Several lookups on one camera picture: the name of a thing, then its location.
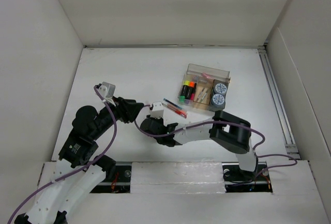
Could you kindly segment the red gel pen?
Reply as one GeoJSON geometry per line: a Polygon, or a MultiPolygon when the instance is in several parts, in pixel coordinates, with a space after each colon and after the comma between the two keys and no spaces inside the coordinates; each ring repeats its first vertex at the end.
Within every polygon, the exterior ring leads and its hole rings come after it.
{"type": "Polygon", "coordinates": [[[167,109],[173,111],[174,113],[176,113],[177,115],[183,117],[183,118],[187,118],[187,113],[181,109],[179,109],[178,107],[175,107],[174,105],[170,104],[170,103],[163,103],[162,104],[164,107],[166,107],[167,109]]]}

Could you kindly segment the dark blue pen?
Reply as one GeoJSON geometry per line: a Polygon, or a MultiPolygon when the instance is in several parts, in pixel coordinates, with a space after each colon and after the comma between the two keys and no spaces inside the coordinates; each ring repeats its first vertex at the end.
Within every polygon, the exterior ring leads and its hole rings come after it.
{"type": "Polygon", "coordinates": [[[163,99],[166,103],[171,104],[172,106],[178,108],[178,109],[183,109],[182,107],[178,106],[177,104],[167,100],[166,98],[163,99]]]}

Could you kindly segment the orange gel pen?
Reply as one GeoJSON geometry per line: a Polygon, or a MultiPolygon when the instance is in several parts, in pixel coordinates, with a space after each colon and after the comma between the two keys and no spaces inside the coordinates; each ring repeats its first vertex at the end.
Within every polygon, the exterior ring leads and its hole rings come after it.
{"type": "Polygon", "coordinates": [[[172,105],[167,105],[167,108],[170,109],[171,111],[175,112],[176,114],[178,115],[181,115],[181,116],[184,116],[186,117],[187,116],[187,113],[181,109],[178,109],[172,105]]]}

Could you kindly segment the yellow highlighter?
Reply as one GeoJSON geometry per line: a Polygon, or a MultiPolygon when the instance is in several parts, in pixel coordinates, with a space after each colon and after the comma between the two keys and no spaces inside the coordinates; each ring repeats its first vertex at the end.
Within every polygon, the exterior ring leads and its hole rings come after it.
{"type": "Polygon", "coordinates": [[[180,92],[180,95],[179,96],[185,96],[186,97],[186,91],[187,91],[187,88],[189,86],[189,83],[190,81],[185,81],[184,84],[182,85],[182,89],[181,89],[181,92],[180,92]]]}

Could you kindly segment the orange highlighter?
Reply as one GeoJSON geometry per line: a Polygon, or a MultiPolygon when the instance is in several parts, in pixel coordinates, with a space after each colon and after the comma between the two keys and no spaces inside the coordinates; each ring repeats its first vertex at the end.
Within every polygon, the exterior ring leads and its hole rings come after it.
{"type": "Polygon", "coordinates": [[[194,87],[195,87],[195,82],[190,81],[185,93],[185,98],[186,99],[191,99],[191,95],[193,94],[194,91],[194,87]]]}

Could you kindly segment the clear plastic organizer box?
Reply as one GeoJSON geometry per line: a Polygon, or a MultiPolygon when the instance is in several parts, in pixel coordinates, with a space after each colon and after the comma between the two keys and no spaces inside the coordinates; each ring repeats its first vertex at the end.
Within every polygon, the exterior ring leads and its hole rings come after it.
{"type": "Polygon", "coordinates": [[[227,85],[229,89],[229,84],[230,84],[230,72],[221,70],[221,69],[215,69],[215,68],[210,68],[210,67],[205,67],[205,66],[200,66],[196,64],[189,64],[186,70],[186,73],[183,76],[183,81],[181,88],[178,93],[178,102],[187,106],[190,106],[192,108],[200,109],[200,110],[208,110],[208,111],[218,111],[218,110],[223,110],[222,108],[215,108],[210,104],[210,98],[214,94],[213,93],[213,86],[216,81],[223,82],[224,84],[227,85]],[[202,76],[202,73],[206,73],[211,76],[211,79],[207,79],[202,76]],[[195,84],[194,91],[193,93],[195,94],[194,100],[186,99],[185,102],[179,102],[179,95],[182,89],[182,85],[184,82],[187,81],[192,81],[194,77],[201,77],[203,79],[207,80],[206,84],[195,84]],[[204,93],[206,90],[208,90],[208,94],[206,98],[204,99],[203,102],[197,102],[197,97],[202,88],[205,88],[204,93]]]}

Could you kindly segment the blue glue jar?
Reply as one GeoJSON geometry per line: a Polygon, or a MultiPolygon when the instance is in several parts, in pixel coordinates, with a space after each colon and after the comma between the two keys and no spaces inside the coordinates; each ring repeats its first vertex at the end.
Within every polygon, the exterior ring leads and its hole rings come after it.
{"type": "Polygon", "coordinates": [[[213,93],[225,95],[228,91],[228,87],[223,82],[216,81],[213,86],[213,93]]]}
{"type": "Polygon", "coordinates": [[[225,97],[222,94],[213,94],[210,98],[210,104],[215,108],[225,108],[225,97]]]}

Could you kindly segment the green gel pen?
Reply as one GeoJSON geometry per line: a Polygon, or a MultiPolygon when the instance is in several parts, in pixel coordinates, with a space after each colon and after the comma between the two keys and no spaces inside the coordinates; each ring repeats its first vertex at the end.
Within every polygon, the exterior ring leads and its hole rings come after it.
{"type": "Polygon", "coordinates": [[[200,93],[198,94],[197,102],[199,102],[199,101],[202,99],[202,96],[203,96],[203,94],[204,94],[204,91],[205,91],[205,88],[202,88],[202,90],[201,90],[200,93]]]}

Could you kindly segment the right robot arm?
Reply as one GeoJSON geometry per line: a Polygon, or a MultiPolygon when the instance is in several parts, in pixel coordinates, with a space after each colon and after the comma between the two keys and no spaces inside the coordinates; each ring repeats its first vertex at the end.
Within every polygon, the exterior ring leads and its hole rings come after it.
{"type": "Polygon", "coordinates": [[[189,142],[211,140],[235,154],[241,177],[252,180],[258,173],[258,158],[251,144],[251,125],[248,121],[224,111],[212,118],[191,124],[164,124],[162,117],[151,114],[140,124],[140,131],[168,147],[189,142]]]}

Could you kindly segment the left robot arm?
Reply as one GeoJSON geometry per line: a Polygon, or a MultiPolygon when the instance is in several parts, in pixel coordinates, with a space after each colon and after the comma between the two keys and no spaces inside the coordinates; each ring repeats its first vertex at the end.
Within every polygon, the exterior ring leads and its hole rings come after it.
{"type": "Polygon", "coordinates": [[[97,139],[116,122],[132,123],[143,103],[118,97],[113,103],[104,100],[97,111],[83,106],[72,122],[72,131],[59,152],[53,177],[37,191],[41,194],[26,213],[12,217],[13,223],[67,223],[78,205],[103,180],[115,176],[116,162],[101,153],[95,156],[97,139]]]}

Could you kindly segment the aluminium side rail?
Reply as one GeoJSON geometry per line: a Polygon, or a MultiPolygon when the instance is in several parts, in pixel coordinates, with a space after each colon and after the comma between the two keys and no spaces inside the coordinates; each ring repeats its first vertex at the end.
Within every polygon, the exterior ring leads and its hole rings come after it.
{"type": "Polygon", "coordinates": [[[265,77],[267,80],[267,84],[272,95],[272,99],[276,108],[278,120],[282,129],[282,133],[284,136],[284,145],[286,152],[289,156],[300,160],[300,154],[297,149],[294,136],[292,134],[292,130],[290,127],[290,123],[285,112],[285,108],[277,87],[277,83],[268,59],[267,51],[264,46],[258,47],[258,54],[261,60],[261,64],[265,73],[265,77]]]}

